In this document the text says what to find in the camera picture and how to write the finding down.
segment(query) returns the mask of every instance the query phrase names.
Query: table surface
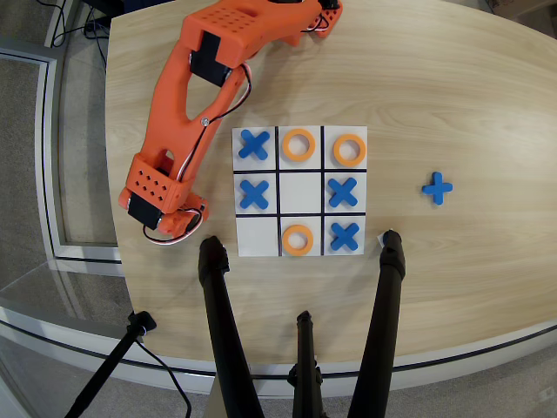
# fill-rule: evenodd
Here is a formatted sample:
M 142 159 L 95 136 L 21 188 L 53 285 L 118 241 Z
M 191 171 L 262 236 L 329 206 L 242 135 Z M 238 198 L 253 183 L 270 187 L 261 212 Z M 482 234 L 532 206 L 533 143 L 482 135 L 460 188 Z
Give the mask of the table surface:
M 266 46 L 253 93 L 227 117 L 193 191 L 211 217 L 187 241 L 155 246 L 117 205 L 144 141 L 158 76 L 183 18 L 212 3 L 184 0 L 112 21 L 106 142 L 112 210 L 131 301 L 158 328 L 159 354 L 212 361 L 200 242 L 217 235 L 246 357 L 296 359 L 296 316 L 313 316 L 321 362 L 361 358 L 379 275 L 377 235 L 400 232 L 406 278 L 397 355 L 484 340 L 557 317 L 557 43 L 477 10 L 434 0 L 346 0 L 325 40 Z M 188 114 L 217 88 L 194 80 Z M 239 258 L 231 129 L 367 125 L 366 253 Z M 433 171 L 454 191 L 433 207 Z

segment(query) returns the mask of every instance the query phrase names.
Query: black grid line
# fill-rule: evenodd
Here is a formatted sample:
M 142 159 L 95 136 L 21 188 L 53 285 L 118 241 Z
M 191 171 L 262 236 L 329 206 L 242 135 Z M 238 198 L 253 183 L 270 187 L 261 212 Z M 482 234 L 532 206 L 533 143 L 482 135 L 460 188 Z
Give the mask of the black grid line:
M 279 170 L 279 127 L 275 126 L 275 175 L 277 192 L 277 242 L 278 256 L 282 257 L 282 228 L 280 225 L 280 170 Z
M 236 218 L 274 218 L 276 213 L 236 213 Z M 281 213 L 281 218 L 310 218 L 327 216 L 366 216 L 365 212 L 329 212 L 329 213 Z
M 298 173 L 298 172 L 366 172 L 367 169 L 366 168 L 294 168 L 294 169 L 283 169 L 283 170 L 278 170 L 278 172 L 283 173 L 283 172 L 292 172 L 292 173 Z M 234 170 L 234 174 L 274 174 L 275 172 L 277 172 L 277 170 Z
M 321 126 L 321 255 L 325 255 L 325 127 Z

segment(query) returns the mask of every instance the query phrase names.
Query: electrical wire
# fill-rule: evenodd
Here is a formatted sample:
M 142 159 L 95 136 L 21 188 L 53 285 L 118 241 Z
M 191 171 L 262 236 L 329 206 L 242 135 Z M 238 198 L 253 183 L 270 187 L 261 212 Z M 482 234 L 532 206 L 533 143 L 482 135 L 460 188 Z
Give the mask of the electrical wire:
M 489 8 L 489 10 L 491 11 L 491 13 L 494 15 L 495 12 L 493 11 L 492 5 L 489 3 L 489 0 L 486 0 L 486 4 L 487 4 L 487 7 Z
M 87 15 L 87 18 L 85 18 L 85 26 L 87 26 L 88 24 L 91 23 L 91 21 L 89 20 L 89 19 L 91 19 L 91 14 L 92 14 L 91 10 L 89 10 L 89 14 Z M 101 28 L 106 35 L 110 35 L 110 32 L 107 32 L 108 28 L 106 26 L 103 26 L 102 24 L 99 24 L 99 23 L 97 23 L 96 26 L 98 28 Z M 92 36 L 92 37 L 90 37 L 90 36 L 87 35 L 86 30 L 84 30 L 83 34 L 84 34 L 84 37 L 86 37 L 87 39 L 97 39 L 97 38 L 98 39 L 108 39 L 108 37 L 104 37 L 104 36 L 100 36 L 100 37 L 99 36 L 97 36 L 97 37 Z
M 58 29 L 58 23 L 60 22 L 60 17 L 62 18 L 62 27 L 63 30 L 62 32 L 66 32 L 66 19 L 64 16 L 64 6 L 66 5 L 66 0 L 64 0 L 64 2 L 62 3 L 62 6 L 58 6 L 57 4 L 53 4 L 53 3 L 45 3 L 42 2 L 41 0 L 35 0 L 37 3 L 42 4 L 43 6 L 48 6 L 48 7 L 54 7 L 56 9 L 60 9 L 60 14 L 58 15 L 58 20 L 56 23 L 56 29 Z M 56 38 L 52 39 L 52 42 L 50 42 L 50 46 L 55 46 L 54 45 L 54 41 L 56 40 Z
M 241 66 L 244 69 L 245 79 L 247 80 L 247 87 L 245 89 L 244 94 L 242 95 L 242 97 L 239 99 L 239 101 L 233 107 L 231 107 L 228 111 L 226 111 L 226 112 L 216 116 L 215 118 L 211 119 L 209 121 L 209 123 L 207 124 L 207 126 L 204 126 L 203 130 L 201 131 L 201 134 L 199 135 L 198 140 L 196 141 L 196 143 L 193 147 L 193 150 L 191 151 L 188 158 L 184 161 L 184 164 L 182 165 L 182 167 L 180 167 L 180 171 L 178 172 L 178 181 L 182 181 L 182 179 L 184 178 L 184 174 L 185 174 L 188 166 L 190 165 L 191 161 L 193 160 L 193 156 L 195 155 L 195 152 L 198 149 L 199 144 L 201 143 L 201 139 L 203 138 L 203 135 L 205 134 L 205 131 L 207 130 L 207 127 L 210 124 L 212 124 L 215 120 L 222 119 L 225 116 L 230 115 L 233 111 L 237 110 L 246 101 L 246 99 L 250 96 L 250 93 L 252 92 L 252 69 L 246 63 L 241 64 Z
M 101 58 L 103 59 L 104 72 L 106 72 L 106 58 L 104 57 L 103 49 L 101 48 L 101 43 L 98 42 L 99 36 L 97 36 L 97 21 L 95 20 L 95 11 L 93 10 L 92 6 L 89 6 L 89 9 L 91 11 L 91 16 L 93 17 L 93 33 L 95 34 L 95 39 L 97 40 L 98 51 L 100 52 Z
M 192 235 L 194 232 L 196 232 L 198 230 L 198 228 L 201 226 L 201 224 L 203 223 L 203 213 L 201 213 L 201 211 L 199 211 L 199 209 L 196 209 L 194 207 L 191 207 L 189 209 L 178 209 L 180 212 L 193 212 L 196 213 L 198 215 L 198 221 L 195 224 L 195 226 L 190 230 L 183 233 L 182 235 L 180 235 L 179 237 L 176 238 L 172 238 L 172 239 L 156 239 L 156 238 L 152 238 L 149 235 L 147 235 L 147 226 L 143 225 L 143 235 L 153 244 L 157 244 L 159 246 L 171 246 L 173 244 L 177 244 L 180 241 L 183 241 L 184 239 L 188 238 L 190 235 Z
M 178 392 L 180 393 L 180 395 L 184 399 L 185 405 L 187 407 L 187 410 L 185 412 L 185 418 L 190 418 L 190 416 L 191 416 L 191 402 L 188 399 L 188 397 L 185 394 L 182 387 L 180 386 L 180 384 L 178 383 L 178 380 L 176 379 L 176 376 L 172 372 L 171 368 L 166 366 L 164 361 L 160 360 L 155 354 L 153 354 L 151 351 L 149 351 L 147 348 L 145 348 L 138 340 L 136 340 L 136 344 L 138 344 L 143 351 L 145 351 L 148 355 L 150 355 L 153 359 L 155 359 L 158 364 L 160 364 L 162 367 L 164 367 L 166 369 L 168 374 L 171 376 L 172 382 L 174 382 L 174 386 L 176 386 L 176 389 L 178 390 Z
M 303 33 L 321 32 L 329 29 L 329 26 L 330 26 L 329 21 L 325 18 L 325 16 L 323 16 L 323 13 L 319 13 L 319 21 L 317 22 L 317 24 L 312 28 L 307 28 L 306 30 L 302 30 L 302 32 Z
M 101 28 L 101 29 L 104 28 L 104 26 L 101 25 L 101 24 L 97 24 L 97 26 L 98 26 L 99 28 Z M 59 48 L 59 47 L 61 47 L 61 46 L 64 44 L 64 40 L 63 40 L 60 44 L 56 44 L 56 40 L 57 40 L 59 37 L 65 37 L 65 35 L 67 35 L 68 33 L 72 33 L 72 32 L 75 32 L 76 30 L 81 30 L 81 29 L 83 29 L 83 30 L 86 29 L 86 25 L 84 25 L 84 26 L 79 26 L 78 28 L 70 29 L 70 30 L 67 30 L 67 31 L 65 31 L 65 32 L 59 33 L 58 35 L 56 35 L 56 37 L 55 37 L 54 40 L 52 41 L 52 46 L 53 46 L 54 48 Z M 85 36 L 87 39 L 95 39 L 95 37 L 88 37 L 87 34 L 86 34 L 86 32 L 85 32 L 85 30 L 84 30 L 82 33 L 84 34 L 84 36 Z M 105 39 L 105 38 L 108 39 L 108 37 L 98 37 L 98 38 L 99 38 L 99 39 Z

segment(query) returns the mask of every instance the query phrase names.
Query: black pole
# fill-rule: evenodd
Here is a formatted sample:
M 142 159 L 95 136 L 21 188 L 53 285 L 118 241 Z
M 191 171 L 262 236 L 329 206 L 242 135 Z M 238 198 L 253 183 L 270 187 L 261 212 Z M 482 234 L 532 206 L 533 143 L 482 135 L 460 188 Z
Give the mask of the black pole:
M 406 263 L 400 235 L 388 231 L 384 242 L 372 321 L 348 418 L 383 418 L 386 412 Z
M 112 371 L 116 368 L 118 363 L 122 360 L 125 354 L 131 347 L 131 344 L 140 335 L 147 334 L 148 331 L 155 329 L 157 324 L 147 312 L 140 312 L 137 315 L 132 314 L 128 317 L 130 325 L 127 327 L 128 332 L 124 338 L 114 347 L 112 352 L 106 360 L 98 368 L 97 372 L 91 377 L 89 383 L 81 391 L 79 396 L 74 401 L 68 414 L 65 418 L 77 418 L 85 409 L 89 407 L 98 391 L 101 390 L 106 380 L 111 376 Z
M 288 374 L 288 382 L 294 386 L 294 409 L 292 418 L 321 418 L 323 400 L 321 398 L 321 371 L 315 361 L 313 351 L 313 323 L 309 312 L 302 312 L 298 318 L 298 363 Z
M 263 418 L 226 291 L 225 273 L 229 271 L 226 250 L 218 238 L 204 240 L 199 248 L 199 281 L 205 294 L 212 352 L 226 415 Z

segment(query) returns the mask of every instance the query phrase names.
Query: orange robotic arm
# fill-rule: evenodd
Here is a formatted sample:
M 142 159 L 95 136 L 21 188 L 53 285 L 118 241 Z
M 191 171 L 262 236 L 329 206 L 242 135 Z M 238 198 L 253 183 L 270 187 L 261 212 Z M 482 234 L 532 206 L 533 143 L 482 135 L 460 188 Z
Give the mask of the orange robotic arm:
M 271 41 L 297 45 L 304 32 L 326 37 L 342 13 L 337 0 L 275 2 L 221 0 L 185 18 L 155 88 L 145 142 L 119 199 L 144 225 L 149 240 L 174 244 L 206 219 L 207 202 L 191 193 L 191 187 L 222 118 L 251 92 L 245 61 Z M 185 114 L 191 74 L 221 87 L 215 101 L 192 120 Z M 230 109 L 245 80 L 244 96 Z M 146 228 L 172 238 L 150 238 Z

